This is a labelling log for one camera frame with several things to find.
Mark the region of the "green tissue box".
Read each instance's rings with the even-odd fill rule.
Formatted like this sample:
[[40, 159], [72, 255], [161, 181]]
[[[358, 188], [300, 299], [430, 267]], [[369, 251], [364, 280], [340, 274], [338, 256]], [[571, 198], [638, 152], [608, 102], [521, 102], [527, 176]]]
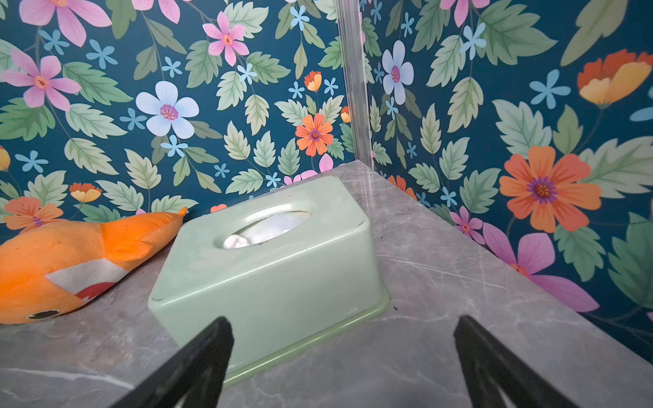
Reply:
[[369, 217], [324, 176], [185, 223], [148, 306], [180, 346], [226, 318], [233, 385], [383, 314], [389, 292]]

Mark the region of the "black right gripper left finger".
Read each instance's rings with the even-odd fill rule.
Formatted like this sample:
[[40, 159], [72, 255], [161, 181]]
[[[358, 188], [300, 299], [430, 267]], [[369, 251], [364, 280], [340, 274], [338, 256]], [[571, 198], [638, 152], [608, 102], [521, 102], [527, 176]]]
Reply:
[[233, 346], [231, 323], [221, 316], [113, 406], [216, 407]]

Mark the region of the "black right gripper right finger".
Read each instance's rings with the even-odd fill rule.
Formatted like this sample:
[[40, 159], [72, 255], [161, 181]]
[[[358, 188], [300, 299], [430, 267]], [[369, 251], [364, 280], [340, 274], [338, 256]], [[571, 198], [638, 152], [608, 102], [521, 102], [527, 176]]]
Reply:
[[471, 316], [461, 316], [455, 345], [474, 407], [574, 407]]

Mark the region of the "aluminium corner post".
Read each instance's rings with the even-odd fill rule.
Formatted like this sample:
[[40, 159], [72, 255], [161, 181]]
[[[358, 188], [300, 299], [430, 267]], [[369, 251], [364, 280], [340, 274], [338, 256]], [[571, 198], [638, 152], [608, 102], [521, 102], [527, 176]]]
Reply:
[[374, 168], [359, 2], [338, 0], [336, 5], [355, 157], [369, 168]]

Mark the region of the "orange plush fish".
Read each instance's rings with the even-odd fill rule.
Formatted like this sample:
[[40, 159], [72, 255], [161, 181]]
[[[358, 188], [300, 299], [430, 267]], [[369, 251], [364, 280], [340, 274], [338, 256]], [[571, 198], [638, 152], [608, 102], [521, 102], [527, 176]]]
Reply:
[[187, 210], [106, 223], [62, 221], [1, 246], [1, 322], [73, 312], [114, 287], [178, 235]]

